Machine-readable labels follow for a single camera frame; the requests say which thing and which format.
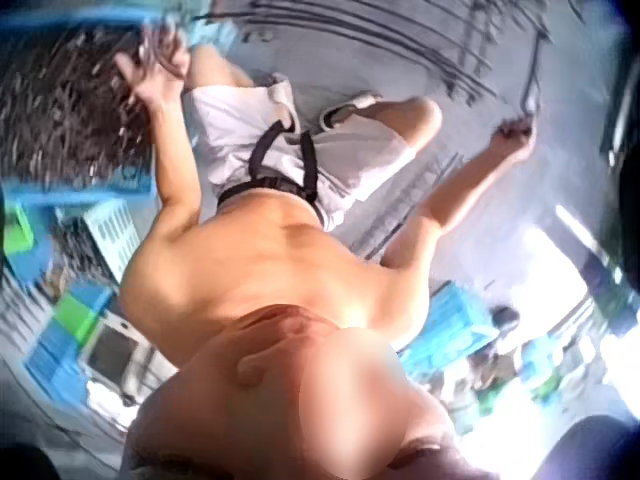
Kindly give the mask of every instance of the metal rod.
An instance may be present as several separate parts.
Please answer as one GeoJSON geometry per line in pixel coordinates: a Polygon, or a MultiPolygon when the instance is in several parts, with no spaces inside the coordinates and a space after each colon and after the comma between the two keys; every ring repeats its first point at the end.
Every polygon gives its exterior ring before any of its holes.
{"type": "MultiPolygon", "coordinates": [[[[359,3],[362,0],[350,0],[350,1],[359,3]]],[[[280,11],[289,11],[289,12],[293,12],[293,13],[299,13],[298,10],[293,9],[293,8],[274,5],[274,3],[277,3],[277,2],[295,3],[296,5],[307,5],[307,6],[311,6],[311,7],[315,7],[315,8],[326,9],[326,10],[329,10],[329,11],[332,11],[332,12],[338,12],[338,13],[341,13],[341,14],[344,14],[344,15],[348,15],[348,16],[351,16],[351,17],[353,17],[353,18],[355,18],[357,20],[360,20],[362,22],[370,23],[372,25],[375,25],[378,28],[382,28],[383,30],[387,30],[388,32],[394,33],[395,35],[398,35],[399,37],[401,37],[401,38],[403,38],[403,39],[415,44],[418,48],[423,48],[426,51],[432,52],[434,54],[440,54],[440,52],[438,52],[434,48],[429,47],[429,46],[427,46],[427,45],[425,45],[423,43],[420,43],[415,38],[411,37],[410,35],[407,35],[406,33],[402,32],[402,31],[400,31],[398,29],[389,27],[388,25],[385,25],[383,23],[377,22],[377,21],[372,20],[372,19],[370,19],[368,17],[362,16],[362,15],[358,15],[356,13],[352,13],[352,12],[349,12],[348,10],[344,10],[344,9],[341,9],[341,8],[336,8],[336,7],[333,7],[333,6],[323,5],[323,4],[319,4],[319,3],[315,3],[315,2],[308,2],[308,1],[305,1],[305,0],[274,0],[274,1],[270,2],[269,5],[266,5],[266,4],[263,4],[263,3],[259,3],[259,2],[254,2],[253,5],[255,5],[258,8],[268,8],[268,9],[271,9],[271,10],[280,10],[280,11]]],[[[307,12],[300,12],[300,13],[303,13],[305,15],[306,14],[309,14],[309,15],[321,15],[321,14],[307,13],[307,12]]],[[[331,19],[331,20],[334,19],[333,17],[324,16],[324,15],[322,16],[322,18],[331,19]]],[[[341,20],[341,19],[338,19],[338,18],[336,18],[335,20],[340,21],[340,22],[344,21],[344,20],[341,20]]],[[[421,26],[423,28],[431,29],[431,27],[427,27],[426,25],[423,25],[420,22],[415,22],[415,24],[417,24],[417,25],[419,25],[419,26],[421,26]]],[[[456,42],[455,40],[449,39],[448,37],[444,37],[444,36],[443,36],[443,38],[446,38],[447,40],[450,40],[452,43],[454,43],[456,46],[458,46],[460,48],[463,48],[462,45],[460,43],[456,42]]],[[[473,56],[474,58],[476,58],[478,60],[478,62],[480,62],[483,66],[485,66],[487,68],[491,68],[491,64],[487,60],[485,60],[484,58],[479,56],[477,53],[475,53],[473,51],[469,51],[468,53],[471,56],[473,56]]]]}
{"type": "Polygon", "coordinates": [[[584,21],[584,15],[582,14],[582,9],[584,8],[583,2],[580,2],[580,6],[576,3],[576,0],[569,0],[569,7],[571,7],[571,11],[576,16],[578,20],[582,23],[586,23],[584,21]]]}
{"type": "Polygon", "coordinates": [[[465,68],[465,63],[467,60],[467,51],[471,50],[470,45],[471,45],[471,41],[473,40],[473,30],[471,26],[472,25],[475,26],[477,5],[478,5],[478,0],[473,0],[473,2],[471,3],[471,6],[469,7],[469,17],[464,29],[463,40],[462,40],[464,47],[460,49],[460,53],[458,55],[458,65],[460,65],[460,67],[463,69],[465,68]]]}
{"type": "Polygon", "coordinates": [[[474,23],[471,23],[468,18],[464,18],[459,13],[454,12],[453,10],[451,10],[448,7],[445,7],[444,5],[440,5],[439,3],[436,3],[433,0],[422,0],[422,1],[425,2],[425,3],[428,3],[432,7],[437,8],[438,10],[442,10],[443,12],[451,15],[456,20],[460,20],[462,23],[464,23],[472,31],[478,32],[479,34],[482,35],[482,30],[479,27],[477,27],[474,23]]]}
{"type": "Polygon", "coordinates": [[[618,115],[615,120],[613,138],[611,141],[611,151],[615,155],[620,153],[624,135],[627,133],[631,104],[633,102],[634,92],[638,81],[640,81],[640,57],[636,57],[633,60],[629,76],[627,77],[627,81],[625,82],[624,89],[622,91],[622,101],[620,102],[620,109],[618,110],[618,115]]]}
{"type": "MultiPolygon", "coordinates": [[[[206,14],[208,18],[227,18],[228,15],[227,13],[217,13],[217,14],[206,14]]],[[[416,50],[416,48],[407,45],[405,43],[402,42],[398,42],[395,38],[389,37],[388,35],[384,35],[384,34],[380,34],[379,32],[375,32],[372,30],[369,30],[365,27],[362,27],[360,25],[355,25],[352,23],[349,23],[347,21],[344,20],[339,20],[333,17],[328,17],[326,15],[322,15],[322,14],[313,14],[313,13],[307,13],[307,14],[303,14],[303,15],[285,15],[285,14],[269,14],[268,16],[264,16],[263,18],[260,19],[256,19],[256,18],[252,18],[255,17],[255,13],[254,12],[233,12],[233,15],[238,18],[238,17],[245,17],[247,18],[247,24],[251,24],[251,25],[274,25],[274,26],[291,26],[293,28],[307,28],[309,29],[310,26],[306,25],[305,22],[309,22],[309,23],[319,23],[319,21],[323,21],[323,25],[325,22],[329,22],[333,27],[336,28],[345,28],[351,31],[355,31],[356,33],[360,33],[362,35],[368,35],[371,36],[373,38],[376,39],[383,39],[389,43],[391,43],[393,46],[397,46],[400,48],[404,48],[405,50],[408,50],[409,52],[411,52],[414,55],[417,55],[421,58],[423,58],[424,60],[426,60],[427,62],[429,62],[432,66],[435,66],[437,68],[440,68],[442,71],[444,71],[446,74],[448,74],[451,78],[455,77],[457,81],[463,82],[467,85],[467,91],[473,94],[481,94],[482,92],[487,93],[493,97],[497,97],[497,93],[491,89],[490,87],[488,87],[487,85],[485,85],[484,83],[482,83],[480,80],[477,80],[476,78],[470,76],[469,74],[467,74],[466,72],[464,72],[463,70],[461,70],[460,68],[458,68],[457,65],[455,65],[453,63],[453,61],[451,61],[450,59],[444,57],[440,52],[434,51],[432,53],[432,56],[435,56],[436,58],[430,57],[428,54],[426,54],[425,52],[416,50]]],[[[383,47],[379,44],[373,43],[371,41],[366,41],[364,39],[361,38],[356,38],[356,37],[352,37],[348,34],[344,34],[344,33],[338,33],[335,30],[332,29],[328,29],[326,27],[317,27],[314,26],[314,28],[311,28],[312,30],[316,30],[316,31],[321,31],[321,32],[325,32],[325,33],[332,33],[332,34],[337,34],[339,36],[342,36],[344,38],[349,38],[352,40],[357,40],[361,43],[366,43],[367,45],[370,46],[374,46],[375,48],[378,49],[382,49],[382,50],[386,50],[390,53],[393,53],[395,55],[401,56],[402,58],[405,58],[406,60],[409,60],[411,62],[415,63],[415,59],[408,57],[406,55],[401,55],[399,54],[397,51],[383,47]]]]}
{"type": "MultiPolygon", "coordinates": [[[[347,33],[344,32],[340,32],[340,31],[336,31],[333,29],[330,29],[328,27],[333,26],[333,25],[329,25],[329,26],[323,26],[323,24],[321,25],[317,25],[317,22],[314,22],[313,19],[306,19],[306,20],[300,20],[300,21],[291,21],[291,20],[279,20],[279,19],[274,19],[274,18],[269,18],[269,19],[264,19],[264,20],[248,20],[247,21],[248,24],[251,25],[275,25],[275,26],[283,26],[283,27],[291,27],[291,28],[298,28],[298,29],[306,29],[306,30],[315,30],[315,31],[319,31],[319,32],[325,32],[325,33],[331,33],[333,35],[337,35],[340,37],[344,37],[344,38],[348,38],[350,40],[354,40],[360,43],[363,43],[365,45],[369,45],[373,48],[379,49],[379,50],[384,50],[387,51],[389,53],[392,53],[394,55],[397,55],[401,58],[404,58],[405,60],[408,60],[410,62],[413,63],[417,63],[418,65],[421,65],[425,68],[430,68],[433,66],[433,63],[431,61],[429,61],[428,59],[426,59],[423,55],[421,54],[416,54],[419,57],[421,57],[422,59],[426,60],[428,62],[428,65],[421,63],[419,61],[416,61],[416,59],[411,58],[403,53],[397,52],[395,50],[390,49],[389,47],[383,46],[383,45],[379,45],[376,44],[374,42],[372,42],[371,40],[367,40],[367,39],[363,39],[363,38],[359,38],[359,37],[354,37],[352,35],[349,35],[347,33]]],[[[452,63],[451,65],[447,65],[447,66],[442,66],[440,65],[440,68],[448,75],[453,76],[454,73],[451,72],[450,70],[448,70],[448,68],[454,68],[455,65],[452,63]]],[[[461,88],[463,88],[463,90],[465,90],[468,93],[471,94],[475,94],[475,95],[479,95],[482,92],[485,92],[493,97],[497,97],[497,93],[491,89],[490,87],[484,85],[482,82],[479,82],[476,79],[470,78],[467,75],[465,75],[464,78],[459,78],[458,79],[462,85],[459,85],[461,88]]]]}
{"type": "Polygon", "coordinates": [[[539,70],[540,70],[540,52],[542,48],[542,42],[547,42],[550,40],[549,31],[544,25],[542,19],[538,22],[538,28],[536,30],[536,38],[533,44],[533,53],[531,55],[531,65],[529,66],[529,73],[527,74],[527,80],[525,82],[524,90],[522,92],[522,98],[520,99],[520,109],[525,114],[536,114],[538,113],[538,109],[540,108],[540,81],[539,81],[539,70]],[[530,101],[534,95],[534,90],[537,90],[535,93],[535,105],[531,106],[530,101]]]}
{"type": "MultiPolygon", "coordinates": [[[[486,57],[487,50],[489,49],[489,44],[491,43],[491,12],[487,9],[485,10],[485,19],[484,19],[484,35],[482,36],[482,42],[480,43],[480,48],[478,49],[478,53],[482,57],[486,57]]],[[[480,75],[482,73],[483,64],[480,62],[476,63],[476,68],[473,70],[475,75],[480,75]]]]}
{"type": "Polygon", "coordinates": [[[539,21],[533,17],[533,15],[531,14],[531,12],[529,12],[529,10],[527,10],[526,8],[524,8],[522,5],[520,5],[519,2],[514,2],[514,7],[522,14],[522,16],[531,24],[533,25],[534,28],[538,28],[539,25],[539,21]]]}
{"type": "MultiPolygon", "coordinates": [[[[411,17],[407,17],[406,15],[402,15],[400,13],[394,12],[393,10],[391,10],[389,8],[385,8],[385,7],[382,7],[380,5],[369,3],[369,2],[367,2],[365,0],[350,0],[350,1],[353,2],[353,3],[357,3],[359,5],[365,6],[365,7],[372,8],[374,10],[378,10],[379,12],[383,12],[383,13],[386,13],[388,15],[392,15],[392,16],[394,16],[396,18],[399,18],[399,19],[401,19],[401,20],[403,20],[403,21],[405,21],[407,23],[410,23],[410,24],[415,25],[417,27],[423,28],[423,29],[425,29],[425,30],[427,30],[427,31],[429,31],[431,33],[434,33],[434,34],[438,35],[440,38],[442,38],[444,40],[447,40],[452,45],[454,45],[454,46],[456,46],[458,48],[464,48],[464,46],[460,42],[458,42],[457,40],[449,37],[448,35],[445,35],[444,33],[440,32],[438,29],[433,28],[433,27],[431,27],[429,25],[425,25],[424,23],[418,22],[417,20],[414,20],[411,17]]],[[[295,1],[295,3],[311,3],[311,2],[295,1]]],[[[337,11],[336,8],[330,7],[328,5],[322,5],[322,7],[323,8],[327,8],[329,10],[337,11]]],[[[473,51],[469,51],[469,54],[472,55],[474,58],[476,58],[478,61],[486,62],[485,59],[483,59],[481,56],[479,56],[477,53],[475,53],[473,51]]]]}

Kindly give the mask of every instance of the knee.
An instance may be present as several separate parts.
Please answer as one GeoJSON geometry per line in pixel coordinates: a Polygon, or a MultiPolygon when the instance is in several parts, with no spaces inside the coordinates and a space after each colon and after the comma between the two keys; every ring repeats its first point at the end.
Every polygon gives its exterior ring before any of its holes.
{"type": "Polygon", "coordinates": [[[428,97],[413,97],[407,100],[409,114],[415,125],[434,135],[442,126],[442,110],[428,97]]]}
{"type": "Polygon", "coordinates": [[[203,60],[206,62],[224,60],[218,49],[210,43],[200,43],[191,49],[192,60],[203,60]]]}

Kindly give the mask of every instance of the blurred skin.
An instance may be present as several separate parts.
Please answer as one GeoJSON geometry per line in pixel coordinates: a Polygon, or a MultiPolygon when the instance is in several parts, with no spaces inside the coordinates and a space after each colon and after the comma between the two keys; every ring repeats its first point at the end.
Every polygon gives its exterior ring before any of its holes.
{"type": "Polygon", "coordinates": [[[351,330],[336,335],[292,306],[239,319],[147,400],[128,450],[236,479],[321,478],[321,465],[359,480],[413,440],[450,434],[446,412],[410,388],[388,345],[351,330]]]}

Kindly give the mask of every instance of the black strap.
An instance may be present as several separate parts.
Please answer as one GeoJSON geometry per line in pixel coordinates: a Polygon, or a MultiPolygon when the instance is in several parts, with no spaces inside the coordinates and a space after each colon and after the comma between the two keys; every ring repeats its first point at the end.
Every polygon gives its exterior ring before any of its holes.
{"type": "Polygon", "coordinates": [[[244,193],[254,188],[269,188],[280,192],[290,193],[306,200],[318,215],[320,223],[324,224],[324,218],[320,209],[316,205],[318,199],[318,159],[316,149],[311,138],[311,133],[306,131],[300,138],[302,150],[302,163],[304,166],[303,186],[301,187],[293,180],[286,177],[263,177],[260,178],[260,167],[267,152],[273,142],[286,130],[282,121],[278,120],[256,142],[256,146],[249,157],[249,177],[250,181],[231,187],[220,195],[218,206],[229,200],[231,197],[244,193]]]}
{"type": "Polygon", "coordinates": [[[318,199],[318,159],[309,130],[302,134],[300,147],[304,164],[304,195],[307,202],[314,204],[318,199]]]}
{"type": "Polygon", "coordinates": [[[269,129],[256,142],[256,148],[251,152],[249,157],[249,176],[251,180],[257,180],[260,175],[260,167],[264,157],[273,145],[273,142],[284,133],[285,128],[281,120],[271,125],[269,129]]]}

